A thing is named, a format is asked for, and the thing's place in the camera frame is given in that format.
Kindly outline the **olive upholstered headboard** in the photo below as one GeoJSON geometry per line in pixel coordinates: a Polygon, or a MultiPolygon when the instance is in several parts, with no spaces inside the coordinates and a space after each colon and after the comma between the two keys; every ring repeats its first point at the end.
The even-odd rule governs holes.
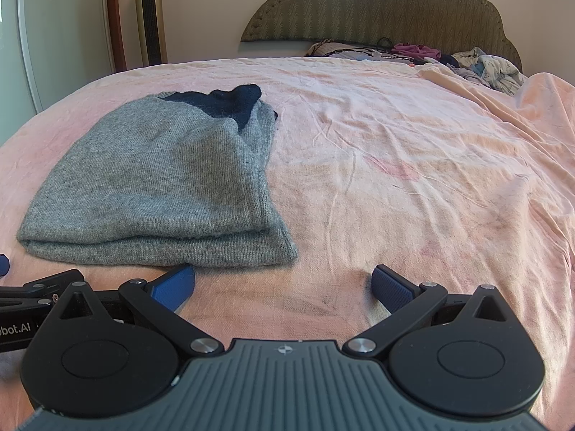
{"type": "Polygon", "coordinates": [[[425,45],[448,55],[479,47],[523,65],[488,0],[267,0],[241,37],[244,43],[325,39],[425,45]]]}

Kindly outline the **patterned pillow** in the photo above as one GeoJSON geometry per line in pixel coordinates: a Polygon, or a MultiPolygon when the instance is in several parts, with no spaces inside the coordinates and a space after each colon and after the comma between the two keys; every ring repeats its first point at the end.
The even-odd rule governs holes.
{"type": "Polygon", "coordinates": [[[379,59],[382,52],[371,46],[358,46],[323,40],[313,44],[305,56],[337,57],[338,59],[379,59]]]}

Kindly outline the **pile of light clothes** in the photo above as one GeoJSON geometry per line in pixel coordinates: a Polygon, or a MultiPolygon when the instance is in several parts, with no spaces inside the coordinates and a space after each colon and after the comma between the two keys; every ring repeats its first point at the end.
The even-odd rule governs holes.
{"type": "Polygon", "coordinates": [[[439,59],[425,57],[424,61],[443,64],[456,75],[472,84],[514,96],[526,81],[523,73],[508,59],[493,56],[475,47],[468,52],[442,55],[439,59]]]}

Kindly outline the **white wardrobe sliding door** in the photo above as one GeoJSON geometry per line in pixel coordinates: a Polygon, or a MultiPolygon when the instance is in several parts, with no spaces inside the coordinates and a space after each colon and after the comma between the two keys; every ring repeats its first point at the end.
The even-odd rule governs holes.
{"type": "Polygon", "coordinates": [[[106,0],[1,0],[1,139],[112,74],[106,0]]]}

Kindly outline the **magenta garment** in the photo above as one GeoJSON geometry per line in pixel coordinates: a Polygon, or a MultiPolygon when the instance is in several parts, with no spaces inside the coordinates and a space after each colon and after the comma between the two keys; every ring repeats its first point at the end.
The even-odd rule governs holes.
{"type": "Polygon", "coordinates": [[[429,59],[439,60],[442,52],[435,48],[430,48],[426,45],[416,44],[396,44],[392,48],[392,52],[401,56],[412,57],[413,59],[429,59]]]}

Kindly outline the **grey navy knit sweater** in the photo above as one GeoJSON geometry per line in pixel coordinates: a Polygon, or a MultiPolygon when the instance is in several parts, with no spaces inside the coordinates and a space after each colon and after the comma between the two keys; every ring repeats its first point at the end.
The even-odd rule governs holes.
{"type": "Polygon", "coordinates": [[[266,178],[277,115],[261,96],[252,84],[162,92],[106,114],[51,170],[19,243],[84,266],[292,263],[266,178]]]}

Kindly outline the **brown wooden door frame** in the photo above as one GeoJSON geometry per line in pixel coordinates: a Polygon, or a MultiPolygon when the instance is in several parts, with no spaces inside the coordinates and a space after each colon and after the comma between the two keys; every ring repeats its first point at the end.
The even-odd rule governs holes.
{"type": "Polygon", "coordinates": [[[114,70],[123,72],[127,70],[127,63],[122,38],[119,0],[106,0],[106,9],[114,70]]]}

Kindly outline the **gold tower fan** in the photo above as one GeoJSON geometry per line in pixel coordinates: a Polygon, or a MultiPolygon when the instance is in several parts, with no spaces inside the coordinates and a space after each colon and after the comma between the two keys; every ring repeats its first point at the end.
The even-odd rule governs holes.
{"type": "Polygon", "coordinates": [[[167,62],[162,0],[135,0],[135,9],[143,65],[167,62]]]}

